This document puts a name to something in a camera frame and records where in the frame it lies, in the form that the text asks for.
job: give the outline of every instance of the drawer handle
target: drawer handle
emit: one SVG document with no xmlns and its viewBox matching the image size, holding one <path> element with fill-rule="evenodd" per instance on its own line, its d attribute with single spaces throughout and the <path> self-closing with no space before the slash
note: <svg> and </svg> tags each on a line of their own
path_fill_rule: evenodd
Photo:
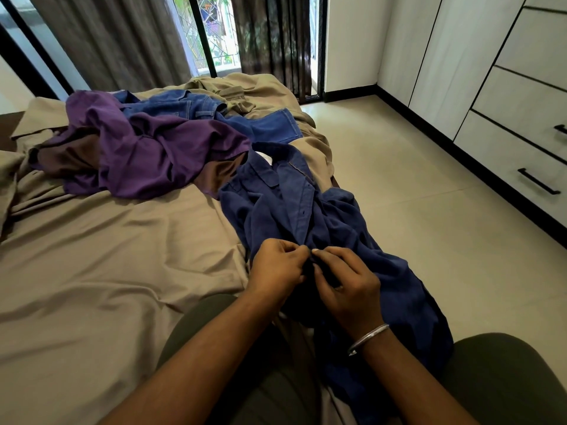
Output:
<svg viewBox="0 0 567 425">
<path fill-rule="evenodd" d="M 557 131 L 561 131 L 563 134 L 567 134 L 567 128 L 565 128 L 565 124 L 556 125 L 554 127 Z"/>
<path fill-rule="evenodd" d="M 538 186 L 541 186 L 543 189 L 545 189 L 547 192 L 549 192 L 551 195 L 557 195 L 560 194 L 561 191 L 556 191 L 554 189 L 551 189 L 549 186 L 547 186 L 545 183 L 543 183 L 540 180 L 537 180 L 534 176 L 532 176 L 531 174 L 529 174 L 526 171 L 526 168 L 519 168 L 518 172 L 522 175 L 522 176 L 526 176 L 529 180 L 531 180 L 533 183 L 535 183 Z"/>
</svg>

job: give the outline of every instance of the silver bracelet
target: silver bracelet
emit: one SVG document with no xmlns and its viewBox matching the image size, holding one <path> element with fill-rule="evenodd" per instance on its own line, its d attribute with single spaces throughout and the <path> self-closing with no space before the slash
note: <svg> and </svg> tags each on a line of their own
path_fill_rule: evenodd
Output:
<svg viewBox="0 0 567 425">
<path fill-rule="evenodd" d="M 378 328 L 373 329 L 371 332 L 369 332 L 368 334 L 366 334 L 362 338 L 358 339 L 358 341 L 355 342 L 347 351 L 347 353 L 349 354 L 349 357 L 352 357 L 353 355 L 356 355 L 358 353 L 355 350 L 356 348 L 362 346 L 364 343 L 366 343 L 368 340 L 370 340 L 373 336 L 380 334 L 382 331 L 386 331 L 388 328 L 390 328 L 390 326 L 387 323 L 385 323 L 383 325 L 380 325 Z"/>
</svg>

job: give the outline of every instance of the pants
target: pants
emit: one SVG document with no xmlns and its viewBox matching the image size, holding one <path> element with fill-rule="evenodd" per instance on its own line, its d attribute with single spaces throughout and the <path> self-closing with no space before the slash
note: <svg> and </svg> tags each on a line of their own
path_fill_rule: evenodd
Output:
<svg viewBox="0 0 567 425">
<path fill-rule="evenodd" d="M 216 294 L 201 300 L 174 328 L 158 368 L 235 299 Z M 491 333 L 457 342 L 439 380 L 481 424 L 567 425 L 567 392 L 542 357 L 515 337 Z M 208 423 L 319 425 L 320 406 L 315 373 L 270 325 L 238 367 Z"/>
</svg>

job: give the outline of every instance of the person's right arm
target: person's right arm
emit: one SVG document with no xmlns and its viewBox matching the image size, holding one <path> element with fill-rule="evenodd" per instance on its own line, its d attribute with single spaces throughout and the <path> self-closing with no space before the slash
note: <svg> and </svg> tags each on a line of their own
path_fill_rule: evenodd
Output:
<svg viewBox="0 0 567 425">
<path fill-rule="evenodd" d="M 321 300 L 354 341 L 384 323 L 380 311 L 380 280 L 350 249 L 313 250 L 341 282 L 338 289 L 315 265 Z M 362 348 L 408 424 L 477 424 L 471 415 L 404 347 L 391 330 L 372 337 Z"/>
</svg>

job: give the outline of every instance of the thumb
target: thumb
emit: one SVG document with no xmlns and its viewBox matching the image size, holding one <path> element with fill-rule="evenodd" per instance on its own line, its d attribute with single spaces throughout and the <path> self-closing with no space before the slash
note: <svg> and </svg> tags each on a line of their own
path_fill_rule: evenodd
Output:
<svg viewBox="0 0 567 425">
<path fill-rule="evenodd" d="M 307 259 L 311 255 L 311 252 L 306 245 L 302 245 L 299 248 L 288 252 L 287 254 L 299 267 L 302 267 L 303 264 L 305 264 L 305 261 L 307 261 Z"/>
<path fill-rule="evenodd" d="M 337 304 L 337 297 L 335 290 L 327 283 L 325 276 L 322 274 L 321 267 L 317 264 L 313 264 L 315 269 L 315 284 L 317 285 L 317 290 L 319 291 L 319 296 L 325 306 L 330 311 L 333 311 L 336 308 Z"/>
</svg>

